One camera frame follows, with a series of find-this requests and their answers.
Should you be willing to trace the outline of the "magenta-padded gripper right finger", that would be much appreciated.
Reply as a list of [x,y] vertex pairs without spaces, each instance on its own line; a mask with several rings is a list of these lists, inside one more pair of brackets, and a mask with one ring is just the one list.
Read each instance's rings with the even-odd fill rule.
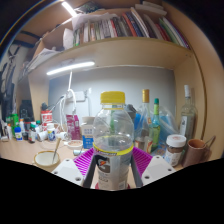
[[131,168],[137,187],[143,187],[175,172],[161,156],[151,156],[136,147],[132,151]]

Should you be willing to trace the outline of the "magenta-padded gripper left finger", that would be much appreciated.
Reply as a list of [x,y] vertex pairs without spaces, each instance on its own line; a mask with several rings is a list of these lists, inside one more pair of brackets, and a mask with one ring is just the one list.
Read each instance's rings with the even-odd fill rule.
[[63,160],[52,173],[78,186],[90,188],[95,173],[94,150],[89,149],[75,159]]

